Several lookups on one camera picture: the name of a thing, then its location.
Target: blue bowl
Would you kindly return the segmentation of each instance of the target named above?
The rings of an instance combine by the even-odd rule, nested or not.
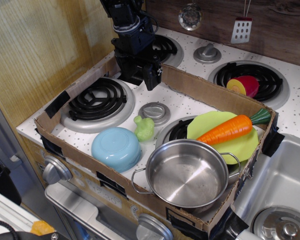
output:
[[[125,172],[141,158],[141,147],[136,135],[128,129],[111,127],[98,134],[92,143],[92,156],[115,169]]]

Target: lime green plate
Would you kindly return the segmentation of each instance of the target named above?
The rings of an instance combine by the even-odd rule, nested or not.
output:
[[[235,117],[236,115],[231,112],[225,111],[210,111],[206,114],[199,115],[193,119],[188,125],[188,139],[197,139],[212,128],[220,125],[221,123]],[[242,137],[226,141],[220,144],[213,145],[219,153],[232,153],[239,161],[249,159],[256,147],[259,144],[257,131],[253,128],[252,131]],[[237,164],[237,161],[230,155],[222,155],[227,164]]]

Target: pot lid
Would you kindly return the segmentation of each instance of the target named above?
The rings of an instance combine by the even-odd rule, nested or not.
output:
[[[256,215],[252,231],[266,240],[300,240],[300,212],[285,206],[268,207]]]

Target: cardboard box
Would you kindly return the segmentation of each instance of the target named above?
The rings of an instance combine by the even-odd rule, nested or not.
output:
[[[208,239],[209,235],[213,234],[213,230],[215,231],[215,229],[218,229],[222,216],[231,209],[231,205],[239,194],[245,179],[251,175],[256,157],[261,152],[264,141],[271,130],[270,126],[273,124],[275,125],[276,113],[271,108],[266,107],[252,98],[229,91],[226,88],[217,86],[201,77],[193,76],[176,68],[163,66],[162,81],[164,83],[168,84],[171,88],[185,93],[207,105],[213,106],[220,111],[230,111],[238,115],[244,114],[251,116],[260,108],[266,108],[271,114],[270,123],[266,126],[260,126],[265,132],[260,139],[257,149],[245,165],[240,178],[228,191],[228,195],[219,209],[215,211],[215,214],[209,221],[205,222],[183,209],[179,209],[166,203],[156,195],[138,194],[133,189],[130,179],[125,178],[123,175],[102,164],[92,156],[79,151],[77,148],[51,134],[54,127],[60,122],[59,110],[62,106],[90,86],[96,79],[104,76],[106,73],[109,73],[109,76],[113,76],[117,72],[119,72],[119,67],[116,64],[115,58],[104,59],[62,92],[56,100],[47,107],[45,112],[35,120],[37,130],[43,139],[43,143],[48,143],[47,145],[49,146],[47,147],[54,146],[53,148],[56,150],[55,155],[58,155],[63,159],[69,158],[80,166],[106,177],[111,181],[112,185],[122,188],[127,198],[131,198],[135,202],[140,203],[142,206],[149,209],[154,216],[167,219],[172,222],[174,227],[181,231],[185,228],[190,229],[190,232],[198,231],[198,235],[202,234],[202,239]],[[145,191],[141,187],[137,186],[137,188],[142,192]],[[188,233],[188,236],[195,238],[191,233]]]

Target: wood panel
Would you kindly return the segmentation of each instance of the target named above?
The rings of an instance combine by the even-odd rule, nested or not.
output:
[[[17,126],[113,50],[97,0],[0,0],[0,107]]]
[[[148,0],[147,11],[159,26],[300,65],[300,0],[252,0],[253,18],[249,43],[231,44],[236,17],[243,16],[244,2],[196,0],[203,10],[199,29],[187,31],[178,22],[180,9],[191,0]]]

